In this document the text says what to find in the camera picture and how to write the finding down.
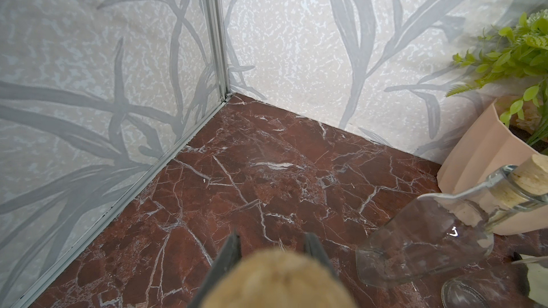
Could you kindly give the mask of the glass bottle with red label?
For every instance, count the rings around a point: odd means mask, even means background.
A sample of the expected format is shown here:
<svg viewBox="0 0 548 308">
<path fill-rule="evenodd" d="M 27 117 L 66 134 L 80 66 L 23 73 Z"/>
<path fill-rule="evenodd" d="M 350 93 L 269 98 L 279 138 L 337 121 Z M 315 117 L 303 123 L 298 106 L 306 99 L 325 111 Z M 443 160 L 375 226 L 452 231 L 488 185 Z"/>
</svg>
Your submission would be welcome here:
<svg viewBox="0 0 548 308">
<path fill-rule="evenodd" d="M 201 307 L 356 307 L 343 284 L 308 255 L 278 248 L 244 258 Z"/>
</svg>

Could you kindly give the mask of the tall slim glass bottle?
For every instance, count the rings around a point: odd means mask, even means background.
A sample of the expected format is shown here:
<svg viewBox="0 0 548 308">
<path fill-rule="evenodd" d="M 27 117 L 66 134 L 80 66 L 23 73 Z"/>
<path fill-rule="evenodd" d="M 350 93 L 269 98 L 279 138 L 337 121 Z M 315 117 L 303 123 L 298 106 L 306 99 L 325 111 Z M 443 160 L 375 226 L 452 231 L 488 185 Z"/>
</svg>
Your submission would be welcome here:
<svg viewBox="0 0 548 308">
<path fill-rule="evenodd" d="M 444 307 L 546 307 L 547 257 L 521 260 L 448 280 Z"/>
</svg>

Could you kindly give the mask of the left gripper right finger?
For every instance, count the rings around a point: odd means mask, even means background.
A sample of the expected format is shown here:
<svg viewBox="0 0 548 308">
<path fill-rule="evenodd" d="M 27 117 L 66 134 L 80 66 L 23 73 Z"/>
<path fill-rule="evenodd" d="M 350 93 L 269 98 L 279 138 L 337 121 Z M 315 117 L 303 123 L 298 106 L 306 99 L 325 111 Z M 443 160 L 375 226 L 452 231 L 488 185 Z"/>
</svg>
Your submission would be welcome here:
<svg viewBox="0 0 548 308">
<path fill-rule="evenodd" d="M 311 256 L 314 260 L 321 263 L 324 268 L 326 268 L 334 278 L 338 278 L 338 274 L 333 268 L 330 258 L 328 257 L 327 252 L 323 248 L 322 242 L 319 240 L 318 236 L 312 232 L 305 233 L 303 251 L 305 254 Z"/>
</svg>

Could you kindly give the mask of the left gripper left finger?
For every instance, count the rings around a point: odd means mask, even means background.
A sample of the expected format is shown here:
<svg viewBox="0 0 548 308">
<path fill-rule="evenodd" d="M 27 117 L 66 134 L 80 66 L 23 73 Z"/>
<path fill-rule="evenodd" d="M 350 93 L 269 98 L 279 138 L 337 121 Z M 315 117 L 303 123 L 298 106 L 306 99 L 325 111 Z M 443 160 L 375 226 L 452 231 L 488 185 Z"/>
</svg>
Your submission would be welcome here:
<svg viewBox="0 0 548 308">
<path fill-rule="evenodd" d="M 198 289 L 198 292 L 187 307 L 200 307 L 209 292 L 239 263 L 242 258 L 241 239 L 237 232 L 232 232 L 225 240 L 219 254 L 212 263 L 211 269 Z"/>
</svg>

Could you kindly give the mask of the short glass bottle gold label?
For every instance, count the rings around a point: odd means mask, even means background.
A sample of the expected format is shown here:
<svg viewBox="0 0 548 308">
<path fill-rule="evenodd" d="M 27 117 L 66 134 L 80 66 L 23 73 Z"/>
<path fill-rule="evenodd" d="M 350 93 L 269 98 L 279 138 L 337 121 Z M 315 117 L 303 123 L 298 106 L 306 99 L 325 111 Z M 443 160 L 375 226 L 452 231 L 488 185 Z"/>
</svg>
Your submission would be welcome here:
<svg viewBox="0 0 548 308">
<path fill-rule="evenodd" d="M 391 288 L 479 262 L 492 252 L 498 225 L 546 204 L 546 155 L 502 166 L 457 195 L 421 195 L 359 246 L 358 277 Z"/>
</svg>

